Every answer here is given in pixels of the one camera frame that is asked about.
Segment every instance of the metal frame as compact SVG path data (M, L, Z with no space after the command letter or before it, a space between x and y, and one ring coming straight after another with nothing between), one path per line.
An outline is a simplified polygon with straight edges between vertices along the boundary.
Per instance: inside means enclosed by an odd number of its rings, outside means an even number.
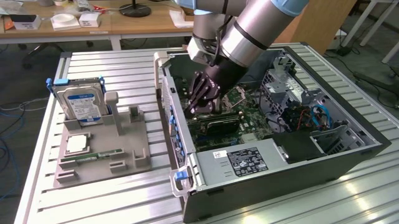
M204 223L365 223L399 220L399 121L311 47L288 45L357 112L372 123L392 145L360 163L339 180L212 217ZM16 224L20 223L181 223L180 201L169 184L169 158L161 131L153 83L153 53L173 49L144 49L73 53L61 58L57 77L89 77L102 74L108 91L121 97L118 111L138 105L144 111L153 170L141 174L52 189L54 155L64 118L49 98L40 129ZM307 87L315 84L297 70Z
M372 11L376 3L391 3L391 6L387 8L387 10L384 11L384 13L380 15L379 20L375 22L371 30L368 31L365 37L363 38L361 42L360 42L360 46L364 46L369 40L369 38L372 37L372 35L375 34L375 31L377 30L377 28L380 27L381 23L384 22L387 16L389 15L389 13L392 12L393 8L396 7L399 0L371 0L371 3L368 4L360 18L357 19L357 22L355 23L347 37L344 38L341 45L347 46L355 33L357 32L360 25L363 24L369 12ZM389 53L387 54L387 56L384 57L384 59L381 60L383 63L387 63L389 61L389 59L393 57L393 54L397 52L399 50L399 42L395 45L395 47L392 48L392 50L389 51Z
M0 38L0 44L109 40L112 45L112 50L121 50L121 46L120 46L121 39L177 37L177 36L192 35L191 32L171 32L171 33L153 33L153 34L106 34L108 31L98 31L97 33L100 34L104 33L104 35L93 34L85 36Z

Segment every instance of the motherboard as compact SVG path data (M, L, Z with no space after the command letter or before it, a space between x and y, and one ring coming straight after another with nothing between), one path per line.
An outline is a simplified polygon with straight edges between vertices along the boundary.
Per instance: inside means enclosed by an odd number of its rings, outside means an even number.
M188 81L175 80L181 107L188 105ZM221 114L196 115L187 120L197 152L259 141L273 133L259 109L261 91L239 84L221 99Z

